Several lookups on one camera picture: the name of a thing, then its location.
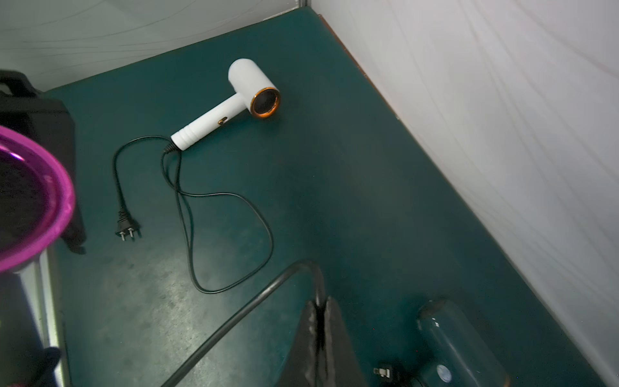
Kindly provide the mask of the grey hair dryer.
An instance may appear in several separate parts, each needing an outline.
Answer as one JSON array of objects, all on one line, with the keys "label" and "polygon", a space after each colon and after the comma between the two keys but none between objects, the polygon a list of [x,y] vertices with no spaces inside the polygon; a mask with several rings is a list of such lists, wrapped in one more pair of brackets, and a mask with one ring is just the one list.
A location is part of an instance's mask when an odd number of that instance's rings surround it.
[{"label": "grey hair dryer", "polygon": [[1,128],[1,271],[35,259],[68,227],[74,185],[58,159],[34,140]]}]

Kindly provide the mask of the green hair dryer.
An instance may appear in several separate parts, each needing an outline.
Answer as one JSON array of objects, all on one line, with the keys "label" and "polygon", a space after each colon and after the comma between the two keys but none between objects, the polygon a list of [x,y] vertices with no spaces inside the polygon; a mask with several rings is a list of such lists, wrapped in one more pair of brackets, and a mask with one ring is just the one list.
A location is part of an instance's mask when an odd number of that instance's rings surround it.
[{"label": "green hair dryer", "polygon": [[432,357],[414,372],[412,386],[511,386],[511,378],[467,316],[453,303],[429,301],[417,316]]}]

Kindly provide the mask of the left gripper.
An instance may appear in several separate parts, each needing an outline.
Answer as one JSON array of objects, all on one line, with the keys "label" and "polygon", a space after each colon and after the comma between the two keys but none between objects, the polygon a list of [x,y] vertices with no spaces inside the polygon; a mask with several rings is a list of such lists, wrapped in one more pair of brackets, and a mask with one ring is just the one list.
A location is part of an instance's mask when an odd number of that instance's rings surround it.
[{"label": "left gripper", "polygon": [[[24,74],[3,70],[1,84],[1,128],[7,127],[47,149],[67,170],[73,185],[76,181],[75,123],[68,108],[57,99],[44,98]],[[74,253],[83,253],[86,231],[76,206],[61,240]]]}]

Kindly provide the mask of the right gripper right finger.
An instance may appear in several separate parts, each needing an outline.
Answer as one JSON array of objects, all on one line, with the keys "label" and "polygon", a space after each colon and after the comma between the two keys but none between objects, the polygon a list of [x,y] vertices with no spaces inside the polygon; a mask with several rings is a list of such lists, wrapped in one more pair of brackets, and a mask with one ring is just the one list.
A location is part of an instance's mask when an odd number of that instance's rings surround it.
[{"label": "right gripper right finger", "polygon": [[342,311],[332,297],[327,298],[320,328],[319,386],[368,386]]}]

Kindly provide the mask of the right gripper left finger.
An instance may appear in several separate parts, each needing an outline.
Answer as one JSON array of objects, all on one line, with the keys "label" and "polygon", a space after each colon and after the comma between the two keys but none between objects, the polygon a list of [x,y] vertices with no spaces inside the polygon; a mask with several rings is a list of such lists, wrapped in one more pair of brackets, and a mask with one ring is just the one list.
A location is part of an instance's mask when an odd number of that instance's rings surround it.
[{"label": "right gripper left finger", "polygon": [[276,386],[311,387],[317,385],[319,355],[319,316],[312,301],[307,301]]}]

